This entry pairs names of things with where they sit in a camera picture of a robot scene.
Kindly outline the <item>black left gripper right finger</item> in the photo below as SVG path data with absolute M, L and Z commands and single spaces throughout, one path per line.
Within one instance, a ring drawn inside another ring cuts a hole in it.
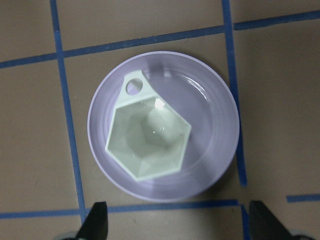
M 249 203 L 249 233 L 252 240 L 292 240 L 292 234 L 260 200 Z

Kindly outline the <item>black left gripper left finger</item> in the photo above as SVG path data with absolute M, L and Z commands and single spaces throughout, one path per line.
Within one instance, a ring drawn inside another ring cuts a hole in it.
M 105 201 L 95 202 L 84 223 L 77 232 L 76 240 L 106 240 L 108 237 L 108 207 Z

